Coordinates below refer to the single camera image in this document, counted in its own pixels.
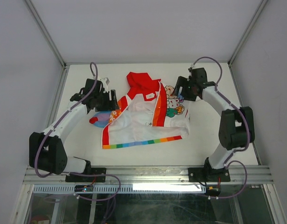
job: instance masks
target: glass panel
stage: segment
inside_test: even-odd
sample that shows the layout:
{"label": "glass panel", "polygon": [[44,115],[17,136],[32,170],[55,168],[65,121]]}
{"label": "glass panel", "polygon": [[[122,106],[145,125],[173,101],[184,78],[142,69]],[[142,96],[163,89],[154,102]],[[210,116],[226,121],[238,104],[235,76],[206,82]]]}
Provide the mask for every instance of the glass panel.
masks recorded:
{"label": "glass panel", "polygon": [[[241,186],[222,185],[223,195]],[[107,198],[109,194],[82,194],[87,198]],[[115,209],[108,203],[109,219],[103,222],[107,201],[91,202],[73,195],[33,194],[31,224],[272,224],[265,194],[260,186],[247,186],[238,197],[211,199],[194,194],[118,194]]]}

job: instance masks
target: red wire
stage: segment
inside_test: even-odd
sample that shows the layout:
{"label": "red wire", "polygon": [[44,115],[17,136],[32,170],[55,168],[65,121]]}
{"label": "red wire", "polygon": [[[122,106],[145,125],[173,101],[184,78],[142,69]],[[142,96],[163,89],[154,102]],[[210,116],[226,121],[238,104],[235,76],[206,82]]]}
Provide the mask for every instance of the red wire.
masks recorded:
{"label": "red wire", "polygon": [[218,177],[218,187],[220,188],[221,178]]}
{"label": "red wire", "polygon": [[95,177],[95,179],[93,179],[93,181],[91,182],[91,185],[93,185],[93,183],[96,181],[96,177]]}

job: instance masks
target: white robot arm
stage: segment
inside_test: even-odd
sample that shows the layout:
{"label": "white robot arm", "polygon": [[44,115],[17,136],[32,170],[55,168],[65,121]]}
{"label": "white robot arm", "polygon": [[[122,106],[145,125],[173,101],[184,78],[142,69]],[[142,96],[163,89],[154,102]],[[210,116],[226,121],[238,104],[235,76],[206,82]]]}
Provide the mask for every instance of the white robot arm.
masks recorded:
{"label": "white robot arm", "polygon": [[54,174],[90,171],[90,161],[67,156],[63,143],[76,124],[90,110],[94,108],[96,111],[119,109],[115,90],[108,91],[108,84],[108,78],[87,79],[85,87],[71,97],[66,111],[53,124],[41,133],[34,132],[30,135],[29,164],[35,168],[36,172],[37,169]]}
{"label": "white robot arm", "polygon": [[208,82],[204,68],[189,68],[188,78],[179,77],[175,86],[175,95],[184,100],[195,101],[197,97],[209,103],[221,116],[219,145],[215,152],[204,162],[203,168],[190,168],[191,182],[230,181],[226,162],[235,152],[243,151],[246,143],[254,141],[253,112],[250,107],[236,107],[227,102],[227,98],[217,90],[214,82]]}

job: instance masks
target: cartoon print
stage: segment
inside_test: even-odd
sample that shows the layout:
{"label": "cartoon print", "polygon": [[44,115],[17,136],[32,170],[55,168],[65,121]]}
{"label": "cartoon print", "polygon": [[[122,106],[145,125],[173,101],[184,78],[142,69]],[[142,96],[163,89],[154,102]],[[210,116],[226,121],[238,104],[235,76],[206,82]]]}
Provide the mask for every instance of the cartoon print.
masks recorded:
{"label": "cartoon print", "polygon": [[175,90],[175,89],[171,85],[165,86],[167,100],[168,99],[176,99],[177,98],[177,96],[172,94],[173,90]]}
{"label": "cartoon print", "polygon": [[177,108],[180,106],[179,99],[167,99],[167,108]]}
{"label": "cartoon print", "polygon": [[183,105],[180,105],[176,108],[177,114],[182,114],[185,110],[185,107]]}
{"label": "cartoon print", "polygon": [[166,116],[173,118],[175,115],[177,115],[177,110],[174,108],[168,108],[166,111]]}
{"label": "cartoon print", "polygon": [[171,85],[165,86],[165,91],[167,97],[166,116],[173,118],[175,115],[182,114],[185,110],[185,107],[181,105],[184,98],[180,94],[178,96],[173,95],[174,88]]}
{"label": "cartoon print", "polygon": [[119,117],[119,115],[122,113],[121,111],[121,101],[119,100],[118,102],[119,105],[119,109],[115,110],[115,111],[111,111],[110,117],[109,117],[109,123],[112,123],[113,121],[115,121],[116,118]]}

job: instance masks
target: red hood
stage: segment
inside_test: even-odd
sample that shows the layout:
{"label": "red hood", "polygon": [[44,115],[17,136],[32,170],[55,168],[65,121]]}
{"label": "red hood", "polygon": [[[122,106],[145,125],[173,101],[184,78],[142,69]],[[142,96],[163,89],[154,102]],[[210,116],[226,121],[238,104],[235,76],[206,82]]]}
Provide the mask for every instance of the red hood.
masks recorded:
{"label": "red hood", "polygon": [[130,72],[127,75],[127,80],[130,85],[128,96],[133,99],[136,94],[142,93],[144,96],[150,93],[159,91],[161,79],[152,80],[147,73]]}

